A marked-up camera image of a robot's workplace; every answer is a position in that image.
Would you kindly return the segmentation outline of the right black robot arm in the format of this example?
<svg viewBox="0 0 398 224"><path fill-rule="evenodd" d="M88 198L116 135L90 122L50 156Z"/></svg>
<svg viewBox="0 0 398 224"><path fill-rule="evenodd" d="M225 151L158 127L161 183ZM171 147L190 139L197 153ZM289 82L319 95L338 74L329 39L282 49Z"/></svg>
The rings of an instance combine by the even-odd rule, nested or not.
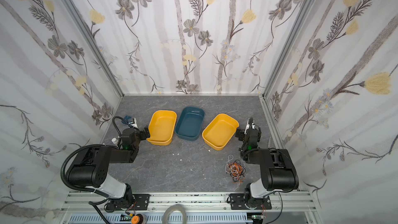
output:
<svg viewBox="0 0 398 224"><path fill-rule="evenodd" d="M256 209L274 193L289 193L299 187L299 177L286 149L261 148L261 129L249 125L237 129L235 137L242 142L240 158L247 164L260 166L260 179L249 183L244 191L244 204L248 209Z"/></svg>

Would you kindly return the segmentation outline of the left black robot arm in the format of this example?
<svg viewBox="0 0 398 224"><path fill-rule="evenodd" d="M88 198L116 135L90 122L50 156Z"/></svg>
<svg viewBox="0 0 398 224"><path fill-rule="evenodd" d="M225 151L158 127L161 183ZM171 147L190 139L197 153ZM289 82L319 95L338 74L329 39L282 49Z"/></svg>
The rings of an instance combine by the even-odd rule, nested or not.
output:
<svg viewBox="0 0 398 224"><path fill-rule="evenodd" d="M110 164L133 163L138 155L141 141L150 137L148 127L143 131L130 127L119 135L116 145L95 144L83 146L72 152L61 166L60 176L65 186L75 191L97 194L105 199L89 204L112 213L118 210L145 211L149 194L134 195L131 186L112 177Z"/></svg>

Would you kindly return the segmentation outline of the small blue object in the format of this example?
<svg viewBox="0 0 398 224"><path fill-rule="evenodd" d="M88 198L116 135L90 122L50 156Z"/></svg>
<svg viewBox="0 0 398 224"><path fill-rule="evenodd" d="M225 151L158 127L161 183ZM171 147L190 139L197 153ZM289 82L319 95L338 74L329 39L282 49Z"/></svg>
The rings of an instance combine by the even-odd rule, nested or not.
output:
<svg viewBox="0 0 398 224"><path fill-rule="evenodd" d="M125 116L123 119L124 119L125 124L133 124L134 123L134 120L132 120L131 116Z"/></svg>

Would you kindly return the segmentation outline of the left yellow plastic bin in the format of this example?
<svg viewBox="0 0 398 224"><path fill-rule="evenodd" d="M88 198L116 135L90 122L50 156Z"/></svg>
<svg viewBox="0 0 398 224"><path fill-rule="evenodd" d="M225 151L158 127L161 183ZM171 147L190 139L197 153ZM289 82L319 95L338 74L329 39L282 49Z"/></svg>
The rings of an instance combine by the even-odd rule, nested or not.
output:
<svg viewBox="0 0 398 224"><path fill-rule="evenodd" d="M147 141L152 145L167 146L172 142L177 114L173 111L159 110L151 118L149 124L150 138Z"/></svg>

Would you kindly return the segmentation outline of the yellow plastic bin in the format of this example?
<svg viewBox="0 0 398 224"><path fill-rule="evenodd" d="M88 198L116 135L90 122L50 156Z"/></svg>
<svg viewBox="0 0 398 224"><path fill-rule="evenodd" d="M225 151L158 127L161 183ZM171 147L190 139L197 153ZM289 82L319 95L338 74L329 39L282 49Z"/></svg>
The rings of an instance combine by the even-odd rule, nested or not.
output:
<svg viewBox="0 0 398 224"><path fill-rule="evenodd" d="M227 114L218 114L202 132L204 142L212 149L220 151L235 135L239 127L237 120Z"/></svg>
<svg viewBox="0 0 398 224"><path fill-rule="evenodd" d="M167 146L172 142L177 114L173 111L159 110L151 118L149 124L150 138L147 141L152 145Z"/></svg>

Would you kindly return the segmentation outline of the right yellow plastic bin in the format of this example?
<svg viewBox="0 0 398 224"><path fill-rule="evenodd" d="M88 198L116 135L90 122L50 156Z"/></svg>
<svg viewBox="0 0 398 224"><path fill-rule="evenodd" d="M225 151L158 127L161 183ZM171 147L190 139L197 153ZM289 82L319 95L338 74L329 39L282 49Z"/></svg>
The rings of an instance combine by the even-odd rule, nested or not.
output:
<svg viewBox="0 0 398 224"><path fill-rule="evenodd" d="M227 114L218 114L202 132L204 142L212 149L220 151L235 135L239 127L237 120Z"/></svg>

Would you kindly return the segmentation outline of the teal plastic bin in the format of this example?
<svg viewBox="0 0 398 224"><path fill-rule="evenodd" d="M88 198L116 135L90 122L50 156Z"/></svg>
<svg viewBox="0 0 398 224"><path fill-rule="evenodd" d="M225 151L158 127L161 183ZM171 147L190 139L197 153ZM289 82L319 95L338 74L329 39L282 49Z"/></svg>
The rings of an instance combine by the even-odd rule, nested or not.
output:
<svg viewBox="0 0 398 224"><path fill-rule="evenodd" d="M176 135L186 141L196 141L202 129L205 112L201 108L185 107L175 126Z"/></svg>

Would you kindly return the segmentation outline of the orange button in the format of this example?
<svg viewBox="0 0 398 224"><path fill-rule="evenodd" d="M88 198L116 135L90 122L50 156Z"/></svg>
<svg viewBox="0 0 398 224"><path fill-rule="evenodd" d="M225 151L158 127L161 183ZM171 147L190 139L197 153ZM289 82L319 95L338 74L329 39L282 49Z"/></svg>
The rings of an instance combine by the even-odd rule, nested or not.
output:
<svg viewBox="0 0 398 224"><path fill-rule="evenodd" d="M142 214L134 215L131 219L131 224L142 224L144 222L144 217Z"/></svg>

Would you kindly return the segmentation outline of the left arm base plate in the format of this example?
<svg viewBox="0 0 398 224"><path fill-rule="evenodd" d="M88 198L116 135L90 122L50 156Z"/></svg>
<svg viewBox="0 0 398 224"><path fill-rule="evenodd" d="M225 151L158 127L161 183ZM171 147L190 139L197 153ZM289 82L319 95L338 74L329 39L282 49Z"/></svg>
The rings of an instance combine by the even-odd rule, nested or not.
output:
<svg viewBox="0 0 398 224"><path fill-rule="evenodd" d="M150 194L134 194L120 199L109 199L104 206L108 213L114 211L146 211Z"/></svg>

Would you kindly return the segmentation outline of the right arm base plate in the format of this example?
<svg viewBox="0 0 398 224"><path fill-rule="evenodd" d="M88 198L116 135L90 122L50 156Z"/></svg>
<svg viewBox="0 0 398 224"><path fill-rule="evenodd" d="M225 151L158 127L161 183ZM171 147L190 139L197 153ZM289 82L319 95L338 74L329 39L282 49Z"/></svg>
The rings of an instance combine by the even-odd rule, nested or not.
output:
<svg viewBox="0 0 398 224"><path fill-rule="evenodd" d="M231 210L271 210L272 205L269 197L256 199L245 194L230 194L227 197L227 203Z"/></svg>

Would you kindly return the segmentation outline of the aluminium frame rail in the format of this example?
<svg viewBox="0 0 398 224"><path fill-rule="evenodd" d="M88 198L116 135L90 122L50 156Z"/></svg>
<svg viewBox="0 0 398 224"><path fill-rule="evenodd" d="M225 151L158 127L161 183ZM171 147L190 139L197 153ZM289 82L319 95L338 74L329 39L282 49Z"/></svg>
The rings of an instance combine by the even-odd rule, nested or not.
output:
<svg viewBox="0 0 398 224"><path fill-rule="evenodd" d="M322 221L316 210L311 195L306 191L292 191L287 194L275 193L269 195L271 210L231 210L227 203L230 194L241 194L236 192L152 192L136 193L150 194L149 204L146 211L131 211L144 214L162 214L169 207L179 204L189 213L211 213L223 214L225 216L237 216L238 214L259 213L265 214L268 221L272 221L271 214L281 216L284 213L303 213L309 224L320 224Z"/></svg>

